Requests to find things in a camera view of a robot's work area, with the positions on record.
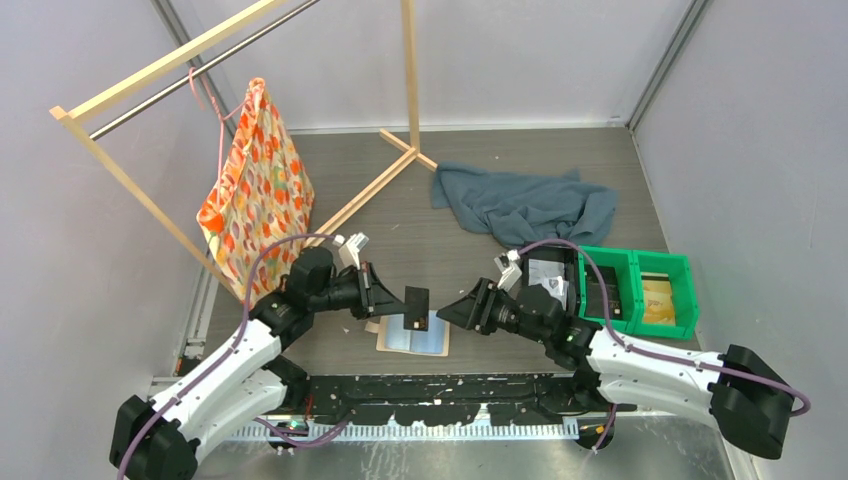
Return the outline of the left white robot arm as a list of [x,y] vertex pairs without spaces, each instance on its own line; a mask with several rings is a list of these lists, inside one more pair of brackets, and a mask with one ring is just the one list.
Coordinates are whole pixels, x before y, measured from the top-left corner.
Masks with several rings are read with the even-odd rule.
[[368,319],[406,312],[373,264],[361,260],[365,234],[331,240],[337,253],[302,250],[282,289],[246,300],[234,334],[187,375],[120,406],[109,450],[118,478],[191,479],[220,443],[256,417],[298,412],[308,375],[282,354],[312,328],[316,314],[347,310]]

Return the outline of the beige leather card holder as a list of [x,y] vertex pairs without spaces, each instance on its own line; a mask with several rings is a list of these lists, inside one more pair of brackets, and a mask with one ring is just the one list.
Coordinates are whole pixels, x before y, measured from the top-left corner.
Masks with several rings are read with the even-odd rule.
[[450,345],[450,325],[429,312],[426,330],[404,327],[403,315],[383,316],[369,320],[365,331],[376,335],[376,350],[430,357],[447,357]]

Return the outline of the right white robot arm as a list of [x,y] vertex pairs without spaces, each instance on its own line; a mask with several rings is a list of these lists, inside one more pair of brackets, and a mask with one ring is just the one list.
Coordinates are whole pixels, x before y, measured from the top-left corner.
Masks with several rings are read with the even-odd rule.
[[539,343],[557,366],[572,372],[571,397],[584,410],[612,405],[649,407],[716,429],[735,447],[777,460],[793,415],[795,395],[755,352],[685,350],[611,333],[582,318],[576,280],[589,264],[555,249],[530,253],[528,274],[515,296],[481,278],[436,315],[464,330],[505,331]]

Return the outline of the black VIP credit card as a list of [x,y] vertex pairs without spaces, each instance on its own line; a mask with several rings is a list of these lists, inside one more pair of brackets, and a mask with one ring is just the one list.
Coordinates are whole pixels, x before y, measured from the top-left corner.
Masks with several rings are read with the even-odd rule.
[[429,299],[430,291],[427,288],[405,287],[406,311],[403,318],[405,330],[427,331],[429,329]]

